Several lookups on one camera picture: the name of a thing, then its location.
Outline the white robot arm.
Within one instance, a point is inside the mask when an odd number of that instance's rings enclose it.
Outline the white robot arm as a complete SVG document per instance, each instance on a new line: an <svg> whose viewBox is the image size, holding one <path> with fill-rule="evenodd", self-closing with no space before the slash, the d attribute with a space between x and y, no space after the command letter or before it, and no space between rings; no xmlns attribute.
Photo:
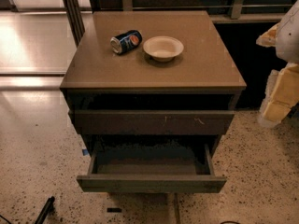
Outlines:
<svg viewBox="0 0 299 224"><path fill-rule="evenodd" d="M271 71L259 110L259 124L274 128L299 102L299 0L279 23L257 38L256 44L274 47L277 57L287 63L280 71Z"/></svg>

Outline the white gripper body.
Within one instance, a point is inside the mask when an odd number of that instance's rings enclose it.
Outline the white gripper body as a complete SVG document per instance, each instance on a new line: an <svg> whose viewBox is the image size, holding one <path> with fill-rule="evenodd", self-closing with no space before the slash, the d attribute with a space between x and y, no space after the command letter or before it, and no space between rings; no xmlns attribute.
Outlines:
<svg viewBox="0 0 299 224"><path fill-rule="evenodd" d="M265 128L274 128L299 102L299 65L288 63L280 71L272 70L264 93L258 122Z"/></svg>

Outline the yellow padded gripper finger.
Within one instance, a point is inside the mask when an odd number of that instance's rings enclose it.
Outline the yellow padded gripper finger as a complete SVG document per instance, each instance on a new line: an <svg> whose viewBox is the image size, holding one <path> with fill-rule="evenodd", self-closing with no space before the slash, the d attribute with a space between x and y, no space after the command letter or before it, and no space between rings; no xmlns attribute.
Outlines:
<svg viewBox="0 0 299 224"><path fill-rule="evenodd" d="M256 44L266 48L274 47L277 43L277 32L278 23L260 35L256 40Z"/></svg>

